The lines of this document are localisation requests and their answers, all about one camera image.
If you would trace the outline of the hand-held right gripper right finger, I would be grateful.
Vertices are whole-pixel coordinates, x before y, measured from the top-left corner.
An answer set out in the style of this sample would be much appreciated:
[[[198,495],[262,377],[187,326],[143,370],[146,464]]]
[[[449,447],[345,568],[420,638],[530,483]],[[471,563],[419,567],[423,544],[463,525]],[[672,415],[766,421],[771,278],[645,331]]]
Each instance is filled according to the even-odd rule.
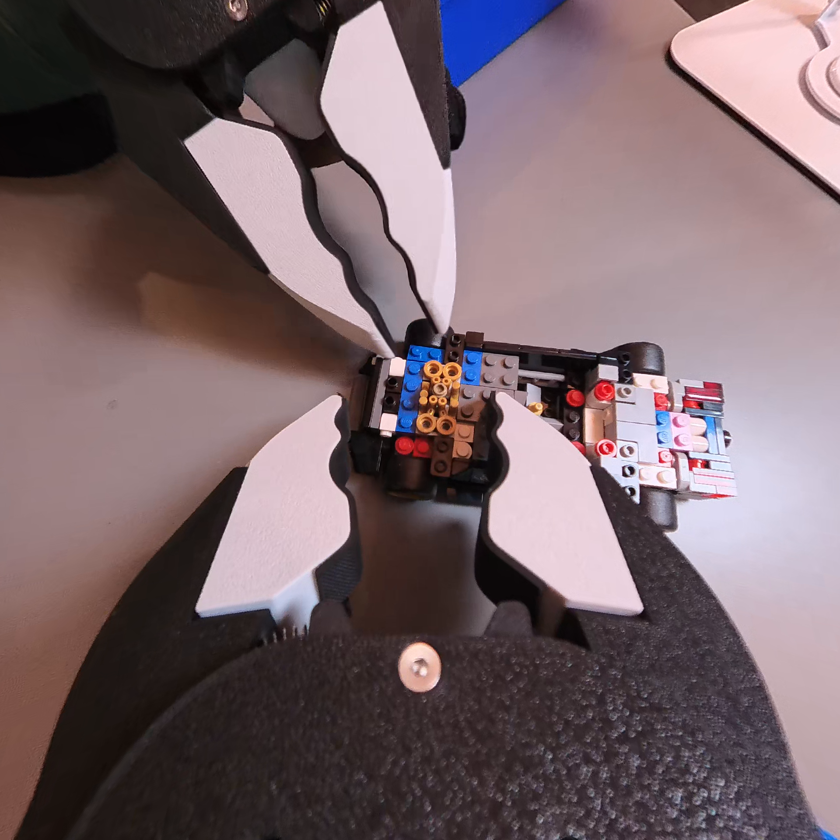
[[[588,461],[509,395],[487,408],[490,488],[476,580],[494,603],[524,604],[541,635],[567,608],[618,616],[644,609]]]

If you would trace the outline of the white booklet stand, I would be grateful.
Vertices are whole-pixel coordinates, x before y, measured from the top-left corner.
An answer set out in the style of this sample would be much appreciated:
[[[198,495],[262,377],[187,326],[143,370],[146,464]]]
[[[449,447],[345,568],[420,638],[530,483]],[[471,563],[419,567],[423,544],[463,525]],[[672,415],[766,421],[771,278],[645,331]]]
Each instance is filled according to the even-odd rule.
[[[839,193],[839,2],[750,1],[672,39],[676,66]]]

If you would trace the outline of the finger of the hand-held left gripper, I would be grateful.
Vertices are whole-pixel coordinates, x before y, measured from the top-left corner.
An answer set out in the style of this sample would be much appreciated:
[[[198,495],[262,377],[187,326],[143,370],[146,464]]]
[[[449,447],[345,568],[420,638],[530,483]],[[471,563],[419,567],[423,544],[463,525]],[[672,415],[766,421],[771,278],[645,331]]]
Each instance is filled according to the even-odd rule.
[[[288,137],[215,118],[185,147],[276,284],[346,339],[392,358],[390,333],[324,226],[312,175]]]
[[[452,175],[442,166],[383,2],[339,26],[320,108],[349,163],[381,197],[385,232],[406,261],[416,298],[447,330],[456,289]]]

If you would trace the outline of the blue plastic bin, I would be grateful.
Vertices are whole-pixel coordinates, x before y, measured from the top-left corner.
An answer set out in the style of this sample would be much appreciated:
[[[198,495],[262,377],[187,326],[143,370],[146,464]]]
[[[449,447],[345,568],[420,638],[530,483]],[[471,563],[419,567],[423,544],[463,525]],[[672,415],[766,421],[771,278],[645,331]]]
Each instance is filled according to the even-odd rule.
[[[459,86],[562,1],[441,1],[445,64]]]

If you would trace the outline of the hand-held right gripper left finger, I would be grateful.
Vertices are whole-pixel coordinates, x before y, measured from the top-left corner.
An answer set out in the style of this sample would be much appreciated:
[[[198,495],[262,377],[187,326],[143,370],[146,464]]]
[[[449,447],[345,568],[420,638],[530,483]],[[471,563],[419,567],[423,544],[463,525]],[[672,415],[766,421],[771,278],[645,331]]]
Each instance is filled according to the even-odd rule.
[[[326,563],[349,548],[349,471],[331,466],[348,437],[347,402],[331,395],[250,460],[195,609],[200,617],[267,610],[302,631],[328,594]]]

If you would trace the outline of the person's left forearm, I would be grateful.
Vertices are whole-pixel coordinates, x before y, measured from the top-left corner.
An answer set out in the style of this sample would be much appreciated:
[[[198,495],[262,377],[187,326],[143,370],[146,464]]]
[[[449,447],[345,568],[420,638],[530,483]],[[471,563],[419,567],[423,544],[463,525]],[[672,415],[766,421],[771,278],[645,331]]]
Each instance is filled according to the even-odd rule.
[[[60,22],[65,1],[1,2],[1,113],[99,93]]]

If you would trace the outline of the black lego car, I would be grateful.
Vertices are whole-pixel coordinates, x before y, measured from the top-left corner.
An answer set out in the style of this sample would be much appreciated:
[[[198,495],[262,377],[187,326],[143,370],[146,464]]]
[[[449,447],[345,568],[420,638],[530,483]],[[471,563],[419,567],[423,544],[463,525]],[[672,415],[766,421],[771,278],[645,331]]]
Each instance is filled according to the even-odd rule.
[[[488,405],[513,398],[603,467],[659,527],[678,501],[738,494],[721,383],[670,379],[655,343],[600,353],[488,341],[482,332],[406,329],[403,356],[372,356],[350,456],[387,492],[477,506],[490,485]]]

